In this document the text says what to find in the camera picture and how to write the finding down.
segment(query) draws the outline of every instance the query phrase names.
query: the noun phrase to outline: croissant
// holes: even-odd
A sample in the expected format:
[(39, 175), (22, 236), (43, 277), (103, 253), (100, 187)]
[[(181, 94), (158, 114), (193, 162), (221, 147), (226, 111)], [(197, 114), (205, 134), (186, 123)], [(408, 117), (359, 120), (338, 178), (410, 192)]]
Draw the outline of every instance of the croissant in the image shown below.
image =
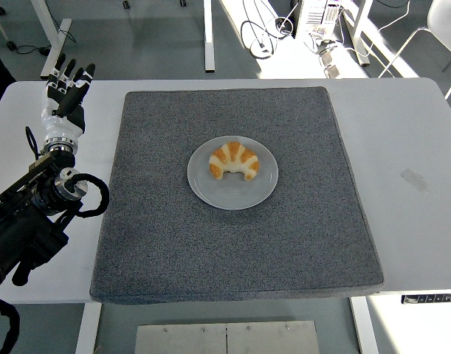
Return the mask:
[(245, 180), (254, 179), (260, 162), (256, 153), (239, 142), (228, 142), (215, 150), (209, 158), (209, 170), (215, 179), (222, 179), (224, 172), (242, 172)]

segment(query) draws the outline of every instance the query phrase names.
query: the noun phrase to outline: black cable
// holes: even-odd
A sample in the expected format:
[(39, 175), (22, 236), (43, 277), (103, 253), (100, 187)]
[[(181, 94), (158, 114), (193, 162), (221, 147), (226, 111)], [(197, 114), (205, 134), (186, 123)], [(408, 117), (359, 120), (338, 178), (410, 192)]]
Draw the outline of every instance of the black cable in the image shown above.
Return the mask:
[(47, 6), (49, 15), (51, 16), (52, 20), (56, 23), (56, 26), (58, 27), (58, 31), (63, 33), (67, 38), (69, 38), (72, 42), (77, 43), (75, 37), (72, 35), (72, 33), (70, 31), (64, 31), (60, 28), (60, 24), (58, 23), (58, 21), (56, 21), (55, 17), (53, 17), (53, 14), (51, 14), (51, 10), (49, 8), (48, 2), (47, 0), (44, 0), (45, 4)]
[(38, 146), (36, 144), (35, 137), (29, 127), (25, 127), (25, 135), (27, 136), (28, 145), (30, 150), (35, 154), (35, 160), (40, 158), (40, 153), (38, 152)]
[(0, 300), (0, 313), (2, 316), (8, 317), (10, 323), (10, 329), (5, 336), (0, 354), (9, 354), (14, 345), (16, 345), (18, 335), (20, 334), (20, 315), (13, 305), (3, 300)]
[(387, 7), (390, 7), (391, 9), (400, 9), (401, 7), (404, 7), (405, 5), (407, 5), (407, 3), (409, 2), (409, 1), (406, 1), (401, 6), (391, 6), (391, 5), (388, 5), (388, 4), (386, 4), (386, 3), (384, 3), (384, 2), (382, 2), (380, 0), (376, 0), (376, 1), (379, 2), (380, 4), (383, 4), (383, 5), (387, 6)]
[(80, 218), (90, 218), (104, 213), (109, 205), (109, 188), (107, 187), (107, 184), (105, 184), (102, 179), (89, 175), (88, 173), (78, 173), (66, 181), (64, 186), (68, 191), (74, 192), (74, 185), (79, 181), (88, 181), (93, 183), (93, 185), (99, 188), (101, 199), (99, 206), (96, 209), (87, 210), (85, 212), (77, 211), (75, 215)]
[[(51, 44), (49, 46), (30, 46), (30, 45), (24, 45), (24, 46), (18, 46), (16, 52), (18, 54), (30, 54), (33, 53), (35, 50), (38, 50), (39, 52), (42, 50), (49, 50), (49, 48), (51, 47)], [(31, 50), (29, 50), (28, 52), (21, 52), (20, 48), (32, 48)]]
[[(244, 45), (244, 47), (247, 47), (246, 44), (245, 44), (245, 42), (244, 42), (244, 38), (243, 38), (243, 27), (244, 27), (245, 24), (249, 24), (250, 27), (251, 27), (251, 29), (252, 29), (252, 31), (253, 31), (253, 35), (255, 35), (255, 40), (250, 44), (250, 46), (249, 46), (249, 48), (248, 48), (250, 55), (251, 55), (252, 57), (254, 57), (254, 59), (260, 59), (260, 60), (268, 59), (268, 58), (272, 57), (272, 56), (274, 55), (274, 53), (275, 53), (275, 45), (273, 44), (272, 38), (276, 39), (277, 41), (282, 41), (284, 38), (286, 38), (288, 35), (290, 35), (290, 33), (289, 33), (289, 34), (288, 34), (288, 33), (283, 34), (283, 33), (280, 32), (281, 34), (283, 34), (282, 37), (277, 37), (276, 35), (273, 35), (272, 33), (270, 33), (270, 32), (267, 30), (267, 28), (266, 28), (266, 23), (264, 22), (263, 17), (261, 16), (261, 13), (260, 13), (260, 11), (259, 11), (259, 9), (258, 9), (258, 5), (256, 4), (256, 0), (253, 0), (253, 2), (254, 2), (254, 4), (255, 4), (256, 11), (258, 12), (258, 15), (260, 16), (261, 23), (263, 24), (263, 26), (257, 24), (257, 23), (254, 22), (254, 21), (251, 21), (251, 20), (249, 19), (248, 12), (247, 12), (247, 7), (245, 6), (245, 0), (242, 0), (242, 4), (243, 4), (243, 7), (244, 7), (244, 11), (245, 11), (245, 16), (247, 17), (247, 20), (246, 20), (246, 21), (243, 21), (243, 22), (241, 23), (241, 26), (240, 26), (240, 38), (241, 38), (241, 42), (242, 42), (242, 44)], [(267, 6), (267, 5), (265, 5), (265, 6), (266, 6), (266, 9), (274, 16), (274, 13), (268, 8), (268, 6)], [(256, 26), (257, 28), (259, 28), (259, 29), (260, 29), (261, 31), (263, 31), (264, 33), (266, 33), (266, 35), (267, 35), (267, 37), (268, 37), (268, 40), (269, 40), (269, 43), (270, 43), (270, 45), (271, 45), (271, 52), (268, 52), (269, 54), (268, 54), (268, 55), (265, 55), (265, 56), (263, 56), (263, 57), (256, 55), (255, 53), (253, 53), (253, 50), (252, 50), (252, 45), (253, 45), (256, 41), (258, 42), (260, 48), (264, 48), (264, 47), (265, 47), (265, 46), (264, 46), (264, 43), (263, 43), (262, 41), (260, 41), (258, 35), (256, 34), (256, 31), (255, 31), (254, 26)]]

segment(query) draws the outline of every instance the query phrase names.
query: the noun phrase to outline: white desk leg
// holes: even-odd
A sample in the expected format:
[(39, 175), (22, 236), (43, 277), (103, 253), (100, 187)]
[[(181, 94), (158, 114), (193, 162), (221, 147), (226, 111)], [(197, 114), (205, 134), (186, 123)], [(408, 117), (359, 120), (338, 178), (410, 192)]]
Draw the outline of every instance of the white desk leg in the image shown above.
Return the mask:
[(214, 72), (216, 62), (213, 51), (212, 33), (212, 4), (211, 0), (204, 0), (204, 41), (205, 41), (205, 72)]
[(378, 346), (371, 324), (370, 311), (365, 296), (350, 298), (351, 311), (357, 329), (359, 351), (362, 354), (378, 354)]
[(102, 304), (99, 302), (88, 302), (84, 305), (83, 319), (80, 322), (78, 345), (76, 346), (76, 354), (88, 354), (94, 352), (101, 308)]
[(351, 41), (353, 42), (353, 48), (357, 51), (358, 63), (360, 66), (368, 66), (370, 65), (370, 60), (368, 58), (368, 51), (365, 48), (365, 45), (362, 42), (361, 34), (362, 34), (362, 26), (368, 20), (368, 14), (371, 9), (371, 5), (373, 4), (373, 0), (362, 0), (361, 5), (358, 9), (357, 19), (352, 24), (349, 22), (348, 14), (343, 12), (345, 21), (350, 31)]
[(44, 0), (32, 0), (32, 5), (35, 8), (38, 20), (40, 20), (41, 26), (51, 44), (47, 61), (40, 74), (42, 79), (47, 79), (51, 69), (53, 69), (53, 66), (56, 64), (56, 60), (60, 56), (64, 41), (66, 40), (66, 35), (61, 31), (69, 31), (72, 21), (70, 18), (64, 18), (60, 25), (60, 32), (58, 32)]

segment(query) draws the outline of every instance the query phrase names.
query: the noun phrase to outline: desk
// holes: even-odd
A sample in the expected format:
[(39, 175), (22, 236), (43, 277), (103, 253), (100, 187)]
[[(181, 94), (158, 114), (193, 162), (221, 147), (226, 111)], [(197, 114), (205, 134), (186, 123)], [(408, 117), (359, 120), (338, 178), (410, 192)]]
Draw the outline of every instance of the desk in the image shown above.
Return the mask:
[[(324, 86), (330, 94), (385, 274), (382, 291), (451, 289), (451, 110), (428, 79), (94, 81), (84, 101), (86, 133), (76, 168), (109, 180), (128, 91), (298, 86)], [(39, 142), (44, 138), (43, 87), (15, 83), (0, 103), (0, 192), (32, 163), (24, 126)], [(348, 95), (352, 89), (362, 94)], [(404, 171), (415, 180), (404, 179)], [(418, 190), (418, 182), (425, 189)], [(97, 198), (89, 193), (86, 208), (95, 207)], [(74, 219), (66, 229), (68, 245), (32, 272), (23, 288), (4, 282), (0, 297), (14, 303), (89, 302), (100, 222)]]

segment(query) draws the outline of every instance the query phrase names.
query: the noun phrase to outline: computer tower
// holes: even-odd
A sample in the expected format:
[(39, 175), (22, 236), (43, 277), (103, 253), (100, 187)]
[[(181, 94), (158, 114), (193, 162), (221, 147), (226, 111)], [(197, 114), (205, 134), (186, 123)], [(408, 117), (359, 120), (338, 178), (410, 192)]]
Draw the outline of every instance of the computer tower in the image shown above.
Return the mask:
[(309, 36), (316, 42), (331, 39), (340, 14), (342, 0), (292, 0), (294, 7), (295, 38), (306, 41)]

